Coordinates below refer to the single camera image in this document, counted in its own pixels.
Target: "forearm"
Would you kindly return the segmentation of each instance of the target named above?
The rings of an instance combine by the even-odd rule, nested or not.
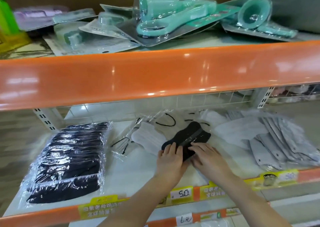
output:
[[[118,207],[98,227],[142,227],[159,202],[171,189],[163,186],[161,179],[151,178],[128,201]]]
[[[251,227],[290,227],[270,205],[239,177],[231,177],[222,188],[240,209]]]

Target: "orange shelf beam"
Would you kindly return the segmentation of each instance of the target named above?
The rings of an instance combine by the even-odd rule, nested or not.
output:
[[[0,61],[0,110],[320,81],[320,41]]]
[[[299,184],[320,181],[320,168],[312,168],[299,171]],[[200,201],[200,187],[193,188],[194,201]],[[206,213],[220,212],[222,217],[225,217],[225,210],[214,210]],[[193,214],[195,221],[200,221],[200,214]],[[0,218],[0,226],[12,227],[45,227],[51,225],[64,224],[74,221],[79,221],[80,215],[78,212],[78,205],[68,206],[64,208],[49,209],[38,212],[25,213],[14,216],[7,216]],[[175,226],[175,218],[165,220],[158,220],[148,223],[148,227],[160,226]]]

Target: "wooden floor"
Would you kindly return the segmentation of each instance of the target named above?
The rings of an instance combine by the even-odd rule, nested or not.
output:
[[[0,112],[0,216],[49,136],[49,130],[32,110]]]

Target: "person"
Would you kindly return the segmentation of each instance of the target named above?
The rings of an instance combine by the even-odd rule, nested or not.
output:
[[[222,188],[240,209],[250,227],[291,227],[270,205],[234,175],[216,149],[205,143],[191,143],[190,159],[209,180]],[[154,176],[128,201],[122,203],[99,227],[143,227],[159,202],[178,184],[189,162],[182,162],[182,146],[159,151]]]

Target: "stack of black items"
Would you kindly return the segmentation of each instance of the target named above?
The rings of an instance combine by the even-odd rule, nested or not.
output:
[[[100,189],[112,122],[71,125],[47,143],[30,169],[27,204],[53,203]]]

